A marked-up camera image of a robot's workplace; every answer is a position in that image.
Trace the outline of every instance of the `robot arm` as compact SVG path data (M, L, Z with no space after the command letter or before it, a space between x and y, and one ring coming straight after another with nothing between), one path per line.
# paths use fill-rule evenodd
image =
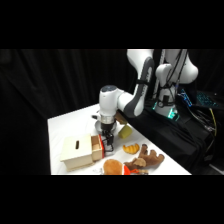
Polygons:
M101 129L110 132L115 123L118 109L128 117L139 116L144 109L148 84L154 70L154 49L128 49L127 56L131 65L137 70L138 81L134 95L118 89L116 86L105 86L100 91Z
M156 104L156 113L165 117L175 116L175 97L179 84L190 84L196 80L198 69L189 58L187 49L166 49L166 61L156 70L161 91Z

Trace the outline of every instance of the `white tabletop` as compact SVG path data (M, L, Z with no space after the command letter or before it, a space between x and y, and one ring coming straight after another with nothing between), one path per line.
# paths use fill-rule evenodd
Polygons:
M118 137L118 132L123 128L120 124L118 124L118 127L114 133L115 137L113 146L115 149L115 154L113 156L105 157L103 160L96 162L94 166L73 172L67 172L65 164L60 162L64 139L70 136L79 136L87 133L90 133L92 136L97 135L98 133L95 130L96 120L91 118L91 115L96 114L97 111L99 111L99 105L94 105L48 120L52 175L99 175L96 170L103 168L103 164L108 159L115 159L121 163L124 163L131 162L135 157L138 157L139 153L136 155L129 155L125 153L122 148L123 145L129 146L136 143L139 144L139 146L142 144L147 144L149 151L153 149L157 152L157 154L163 154L165 156L165 160L162 164L148 168L149 175L190 175L188 171L186 171L133 127L133 133L131 136L127 139L120 139Z

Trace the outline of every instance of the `wooden box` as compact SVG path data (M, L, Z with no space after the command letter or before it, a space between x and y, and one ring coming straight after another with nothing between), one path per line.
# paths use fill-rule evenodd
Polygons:
M104 146L100 135L90 134L79 137L68 137L64 140L61 162L67 171L73 171L94 165L94 162L104 158Z

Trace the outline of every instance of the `brown stuffed toy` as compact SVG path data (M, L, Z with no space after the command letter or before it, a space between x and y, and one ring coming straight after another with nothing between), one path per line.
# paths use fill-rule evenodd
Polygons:
M142 169L148 166L159 165L164 161L165 157L163 155L159 155L157 157L157 154L154 150L151 150L150 155L148 155L147 149L148 146L143 144L138 159L135 158L130 163L124 163L125 166L127 166L129 170L135 170Z

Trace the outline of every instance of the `teddy bear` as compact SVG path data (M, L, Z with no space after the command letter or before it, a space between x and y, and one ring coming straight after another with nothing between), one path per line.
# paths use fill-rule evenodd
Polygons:
M151 150L150 155L148 155L148 146L146 144L142 145L141 152L138 158L135 158L130 163L120 163L117 160L107 160L104 163L104 175L131 175L132 173L135 174L143 174L148 175L147 170L141 170L148 166L158 165L162 163L165 159L163 155L157 154L154 150Z
M159 155L157 157L155 150L151 150L148 155L148 146L143 144L139 157L135 158L132 162L124 163L124 165L127 166L129 170L142 169L149 166L159 165L164 161L164 159L165 157L163 155Z

